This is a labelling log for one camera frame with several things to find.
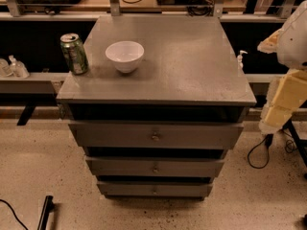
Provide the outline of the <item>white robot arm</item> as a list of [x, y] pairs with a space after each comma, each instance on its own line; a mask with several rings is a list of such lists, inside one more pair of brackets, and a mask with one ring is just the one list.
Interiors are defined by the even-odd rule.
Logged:
[[276, 53], [280, 64], [289, 68], [269, 86], [259, 128], [275, 134], [307, 101], [307, 1], [303, 1], [275, 31], [257, 46], [266, 54]]

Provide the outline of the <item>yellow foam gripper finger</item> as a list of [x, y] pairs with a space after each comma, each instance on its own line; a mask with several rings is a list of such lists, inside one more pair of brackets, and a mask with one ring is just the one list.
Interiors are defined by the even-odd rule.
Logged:
[[266, 54], [281, 53], [283, 50], [282, 44], [280, 43], [280, 37], [282, 34], [283, 31], [281, 29], [276, 30], [274, 33], [259, 43], [257, 50]]
[[289, 70], [270, 83], [259, 128], [262, 134], [275, 134], [307, 101], [307, 72]]

